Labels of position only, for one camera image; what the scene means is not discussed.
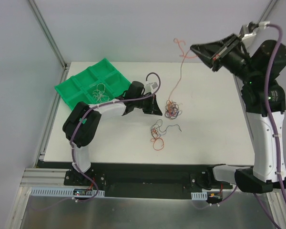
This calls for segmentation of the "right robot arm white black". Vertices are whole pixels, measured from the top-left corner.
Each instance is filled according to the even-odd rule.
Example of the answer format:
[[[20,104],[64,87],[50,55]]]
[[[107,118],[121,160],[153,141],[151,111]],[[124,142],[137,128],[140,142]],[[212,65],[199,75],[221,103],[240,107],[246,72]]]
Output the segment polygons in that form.
[[[227,182],[243,192],[258,194],[286,188],[282,144],[286,94],[276,81],[286,66],[286,46],[266,40],[250,55],[240,36],[232,34],[219,41],[193,44],[190,49],[212,71],[224,67],[243,82],[241,97],[255,153],[250,167],[209,166],[206,185],[216,188]]]

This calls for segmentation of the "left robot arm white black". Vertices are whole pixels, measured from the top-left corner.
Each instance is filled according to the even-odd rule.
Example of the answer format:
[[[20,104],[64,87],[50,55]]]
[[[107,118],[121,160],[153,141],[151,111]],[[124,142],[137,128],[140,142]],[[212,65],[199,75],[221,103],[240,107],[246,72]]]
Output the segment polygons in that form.
[[[77,171],[74,179],[85,186],[91,181],[88,172],[91,167],[89,152],[86,147],[93,140],[100,121],[116,116],[125,116],[135,108],[144,114],[162,116],[157,104],[156,93],[160,83],[143,84],[134,81],[128,90],[109,102],[101,104],[87,104],[79,102],[65,121],[62,130],[71,145],[72,167]]]

